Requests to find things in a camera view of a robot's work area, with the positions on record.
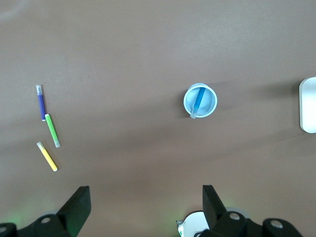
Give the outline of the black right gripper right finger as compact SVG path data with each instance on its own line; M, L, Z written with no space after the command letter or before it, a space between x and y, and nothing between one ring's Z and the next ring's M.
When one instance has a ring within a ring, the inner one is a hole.
M262 226L239 212L228 211L212 185L202 188L202 207L209 229L201 237L261 237Z

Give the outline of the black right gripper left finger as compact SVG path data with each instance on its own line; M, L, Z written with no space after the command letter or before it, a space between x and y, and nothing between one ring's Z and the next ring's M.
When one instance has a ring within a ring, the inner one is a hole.
M79 187L56 214L39 217L19 237L76 237L91 213L90 188Z

